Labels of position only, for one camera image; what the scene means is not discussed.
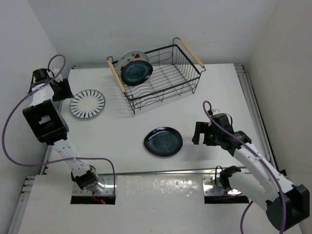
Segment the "white plate blue stripes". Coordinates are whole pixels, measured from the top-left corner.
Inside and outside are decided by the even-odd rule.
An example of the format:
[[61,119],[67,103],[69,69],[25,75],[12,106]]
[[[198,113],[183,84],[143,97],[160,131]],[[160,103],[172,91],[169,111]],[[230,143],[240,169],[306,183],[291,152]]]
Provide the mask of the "white plate blue stripes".
[[79,119],[97,117],[105,108],[105,96],[98,90],[82,90],[74,95],[69,104],[70,112]]

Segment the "dark blue glazed plate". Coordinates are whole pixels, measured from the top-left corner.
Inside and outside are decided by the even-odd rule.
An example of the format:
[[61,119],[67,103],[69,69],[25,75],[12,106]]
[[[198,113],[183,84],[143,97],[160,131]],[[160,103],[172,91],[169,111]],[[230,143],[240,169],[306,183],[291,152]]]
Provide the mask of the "dark blue glazed plate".
[[183,139],[179,131],[171,127],[159,127],[152,130],[143,140],[144,147],[157,157],[171,157],[177,154]]

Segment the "small watermelon plate blue rim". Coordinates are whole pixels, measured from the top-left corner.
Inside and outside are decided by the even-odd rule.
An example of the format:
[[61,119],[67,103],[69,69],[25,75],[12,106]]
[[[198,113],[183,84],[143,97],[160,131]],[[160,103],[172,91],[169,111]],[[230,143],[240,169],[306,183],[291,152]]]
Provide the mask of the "small watermelon plate blue rim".
[[131,61],[136,61],[136,60],[149,62],[149,59],[144,52],[138,51],[138,50],[129,51],[125,53],[123,56],[121,56],[117,62],[116,72],[118,76],[119,77],[121,76],[122,70],[125,68],[125,66],[128,63],[130,63]]

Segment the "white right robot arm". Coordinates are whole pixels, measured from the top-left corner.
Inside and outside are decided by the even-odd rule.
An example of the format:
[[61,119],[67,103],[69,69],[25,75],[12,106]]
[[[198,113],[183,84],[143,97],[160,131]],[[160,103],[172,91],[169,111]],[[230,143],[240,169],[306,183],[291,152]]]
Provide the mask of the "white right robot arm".
[[286,231],[310,216],[309,190],[276,170],[243,131],[233,130],[224,113],[211,116],[210,122],[197,122],[193,144],[199,144],[200,134],[204,135],[205,145],[221,147],[250,172],[246,175],[236,166],[223,169],[216,179],[223,190],[242,192],[261,207],[279,231]]

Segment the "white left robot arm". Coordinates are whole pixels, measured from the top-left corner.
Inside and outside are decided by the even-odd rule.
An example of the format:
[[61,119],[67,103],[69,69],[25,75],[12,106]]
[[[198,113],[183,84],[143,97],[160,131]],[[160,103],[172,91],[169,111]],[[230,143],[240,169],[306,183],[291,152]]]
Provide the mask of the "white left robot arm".
[[37,140],[55,149],[71,169],[71,179],[80,189],[99,192],[99,176],[95,168],[80,158],[75,146],[68,139],[69,127],[54,102],[73,98],[67,79],[52,81],[49,69],[33,71],[30,93],[34,92],[29,107],[22,113]]

